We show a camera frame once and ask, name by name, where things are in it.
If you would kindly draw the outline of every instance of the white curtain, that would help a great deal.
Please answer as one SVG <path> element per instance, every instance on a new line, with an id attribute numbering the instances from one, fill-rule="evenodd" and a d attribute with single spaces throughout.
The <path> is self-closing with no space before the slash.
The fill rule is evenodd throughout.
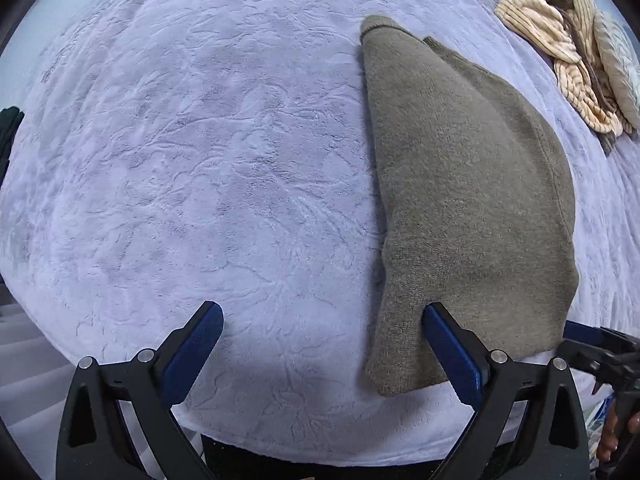
<path id="1" fill-rule="evenodd" d="M 55 479 L 58 430 L 75 370 L 0 284 L 0 416 L 43 480 Z M 163 479 L 131 404 L 121 406 L 147 473 Z M 183 431 L 202 455 L 200 434 Z"/>

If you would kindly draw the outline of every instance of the fingernail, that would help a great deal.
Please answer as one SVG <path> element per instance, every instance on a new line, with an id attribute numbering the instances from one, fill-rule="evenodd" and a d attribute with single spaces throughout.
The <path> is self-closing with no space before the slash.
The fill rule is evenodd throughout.
<path id="1" fill-rule="evenodd" d="M 631 433 L 637 433 L 640 431 L 640 413 L 636 413 L 629 419 L 629 431 Z"/>

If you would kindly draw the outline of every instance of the silver screw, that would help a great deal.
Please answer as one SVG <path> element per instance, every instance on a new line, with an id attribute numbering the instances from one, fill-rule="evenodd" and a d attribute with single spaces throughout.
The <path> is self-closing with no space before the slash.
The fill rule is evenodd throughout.
<path id="1" fill-rule="evenodd" d="M 491 361 L 494 361 L 496 363 L 505 363 L 507 362 L 507 354 L 505 354 L 505 352 L 503 352 L 502 350 L 494 350 L 493 352 L 491 352 Z"/>
<path id="2" fill-rule="evenodd" d="M 92 364 L 94 364 L 94 358 L 91 356 L 85 356 L 78 361 L 78 367 L 82 370 L 86 370 Z"/>
<path id="3" fill-rule="evenodd" d="M 566 370 L 566 361 L 561 357 L 554 357 L 553 364 L 558 370 Z"/>
<path id="4" fill-rule="evenodd" d="M 151 348 L 145 348 L 138 352 L 138 361 L 141 363 L 148 363 L 154 358 L 155 352 Z"/>

